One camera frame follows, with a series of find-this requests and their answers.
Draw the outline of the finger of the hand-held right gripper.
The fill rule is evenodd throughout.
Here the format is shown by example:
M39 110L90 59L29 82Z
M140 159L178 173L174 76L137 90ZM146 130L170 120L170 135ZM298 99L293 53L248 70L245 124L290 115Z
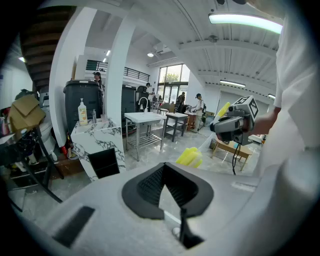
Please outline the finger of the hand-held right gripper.
M219 116L216 116L214 120L210 123L209 128L214 133L221 133L220 128L220 118Z

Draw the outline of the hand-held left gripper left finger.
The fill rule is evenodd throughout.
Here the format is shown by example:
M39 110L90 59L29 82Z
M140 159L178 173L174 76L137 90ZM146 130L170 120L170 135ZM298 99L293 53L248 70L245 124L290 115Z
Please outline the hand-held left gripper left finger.
M159 208L160 197L165 186L164 163L131 178L122 188L121 196L125 205L138 217L163 220L165 213Z

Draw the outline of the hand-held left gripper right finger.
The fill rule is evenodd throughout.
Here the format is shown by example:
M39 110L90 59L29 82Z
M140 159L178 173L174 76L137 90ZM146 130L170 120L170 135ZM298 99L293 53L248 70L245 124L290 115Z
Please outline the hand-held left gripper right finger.
M163 184L186 218L202 215L214 198L207 181L169 162L163 166Z

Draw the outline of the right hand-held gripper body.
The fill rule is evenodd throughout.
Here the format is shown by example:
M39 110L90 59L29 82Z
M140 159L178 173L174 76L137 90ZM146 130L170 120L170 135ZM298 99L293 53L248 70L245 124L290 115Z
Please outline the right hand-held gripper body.
M249 133L242 132L243 119L251 117L255 123L258 113L259 109L254 97L252 95L243 96L232 103L226 114L220 118L221 133L216 134L220 135L224 142L233 141L241 146L249 145L252 140L249 139Z

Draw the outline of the yellow sponge brush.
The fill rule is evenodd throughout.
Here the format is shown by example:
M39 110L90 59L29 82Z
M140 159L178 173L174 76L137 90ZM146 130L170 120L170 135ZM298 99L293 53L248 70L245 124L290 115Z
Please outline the yellow sponge brush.
M226 114L230 105L230 102L227 102L217 113L210 125L218 123L219 119ZM192 168L198 168L203 162L202 156L202 153L196 147L186 148L177 159L176 163Z

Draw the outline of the person's right forearm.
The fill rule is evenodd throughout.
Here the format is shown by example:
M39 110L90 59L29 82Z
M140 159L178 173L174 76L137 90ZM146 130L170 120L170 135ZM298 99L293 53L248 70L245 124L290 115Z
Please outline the person's right forearm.
M260 116L254 123L250 135L267 135L277 120L281 108L275 107L272 112Z

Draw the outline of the person's right hand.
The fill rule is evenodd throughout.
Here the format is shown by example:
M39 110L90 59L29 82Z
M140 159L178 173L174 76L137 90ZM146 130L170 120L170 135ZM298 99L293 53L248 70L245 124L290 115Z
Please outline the person's right hand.
M255 127L255 122L251 119L251 117L244 117L243 124L241 130L243 133L251 133Z

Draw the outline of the low wooden table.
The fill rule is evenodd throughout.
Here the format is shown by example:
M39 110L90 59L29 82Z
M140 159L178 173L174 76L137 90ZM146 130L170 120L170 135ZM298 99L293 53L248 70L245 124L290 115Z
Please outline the low wooden table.
M233 153L234 155L234 160L232 161L235 163L238 159L240 162L241 159L244 159L244 162L240 168L240 171L242 172L248 159L252 156L253 152L247 147L247 146L242 146L234 141L230 141L229 143L225 143L219 139L216 139L216 147L212 151L212 158L215 156L216 151L218 149L221 149L223 151L226 151L227 153Z

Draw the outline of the dark table white top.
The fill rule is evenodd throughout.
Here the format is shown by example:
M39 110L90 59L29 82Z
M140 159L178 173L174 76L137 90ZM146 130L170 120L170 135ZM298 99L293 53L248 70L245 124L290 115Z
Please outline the dark table white top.
M183 113L167 113L165 121L164 137L171 136L171 141L174 142L177 132L183 137L188 121L188 115Z

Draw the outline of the long ceiling light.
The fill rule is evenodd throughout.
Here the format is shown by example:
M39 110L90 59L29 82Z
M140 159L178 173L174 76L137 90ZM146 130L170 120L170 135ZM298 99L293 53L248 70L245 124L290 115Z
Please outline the long ceiling light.
M220 80L219 81L222 85L245 88L246 85L238 82L228 81L228 80Z
M280 34L283 26L265 18L242 14L210 14L211 24L235 24L256 27Z

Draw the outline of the glass entrance door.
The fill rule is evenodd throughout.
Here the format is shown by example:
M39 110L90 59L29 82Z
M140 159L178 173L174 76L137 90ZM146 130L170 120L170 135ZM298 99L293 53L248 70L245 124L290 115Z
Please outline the glass entrance door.
M190 69L185 64L161 67L159 69L157 94L165 103L175 103L184 93L187 97Z

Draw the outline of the marble sink cabinet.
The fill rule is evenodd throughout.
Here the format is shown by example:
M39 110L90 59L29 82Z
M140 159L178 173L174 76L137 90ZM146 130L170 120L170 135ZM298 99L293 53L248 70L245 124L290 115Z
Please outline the marble sink cabinet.
M71 140L91 182L126 171L122 128L111 119L76 123Z

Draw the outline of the black cabinet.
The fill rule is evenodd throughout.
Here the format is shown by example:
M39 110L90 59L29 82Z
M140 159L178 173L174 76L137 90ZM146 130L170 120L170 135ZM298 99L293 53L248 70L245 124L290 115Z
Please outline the black cabinet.
M134 113L136 111L136 87L131 85L122 85L121 92L121 126L125 127L125 113Z

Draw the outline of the white pump soap bottle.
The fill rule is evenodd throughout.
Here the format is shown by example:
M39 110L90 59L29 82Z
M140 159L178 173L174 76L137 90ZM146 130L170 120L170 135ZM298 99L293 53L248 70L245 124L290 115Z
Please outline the white pump soap bottle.
M80 104L77 110L78 110L79 125L80 126L88 125L87 107L83 102L83 98L80 99Z

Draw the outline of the black balcony railing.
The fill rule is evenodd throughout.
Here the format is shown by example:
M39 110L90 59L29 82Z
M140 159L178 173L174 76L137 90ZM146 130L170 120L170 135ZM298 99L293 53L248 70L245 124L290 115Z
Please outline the black balcony railing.
M108 63L103 61L88 59L86 62L86 71L92 71L93 74L99 72L100 74L106 73L108 69ZM123 75L125 77L138 79L141 81L149 82L150 75L142 71L138 71L129 67L124 67Z

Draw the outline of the black metal rack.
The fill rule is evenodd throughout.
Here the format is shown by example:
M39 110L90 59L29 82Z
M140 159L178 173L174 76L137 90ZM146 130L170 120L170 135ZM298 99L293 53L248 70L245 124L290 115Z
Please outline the black metal rack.
M20 174L9 175L10 179L25 179L31 182L30 186L40 187L56 202L63 201L49 188L52 174L64 179L62 172L56 167L52 157L48 154L41 138L40 128L20 130L1 137L0 167L16 166Z

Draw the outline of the large black appliance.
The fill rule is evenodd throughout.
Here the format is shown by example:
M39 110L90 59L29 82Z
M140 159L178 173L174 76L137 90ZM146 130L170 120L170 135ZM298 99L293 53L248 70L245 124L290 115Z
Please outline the large black appliance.
M79 121L78 107L81 99L87 109L87 117L92 120L92 112L95 110L96 118L103 113L102 91L98 82L91 80L70 80L63 89L65 94L65 114L68 132L71 134Z

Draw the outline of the brown cardboard sheets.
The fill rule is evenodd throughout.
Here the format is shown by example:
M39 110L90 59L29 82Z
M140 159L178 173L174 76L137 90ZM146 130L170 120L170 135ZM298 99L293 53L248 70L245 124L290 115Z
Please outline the brown cardboard sheets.
M40 108L39 101L33 95L25 95L15 100L8 114L13 132L39 125L46 113Z

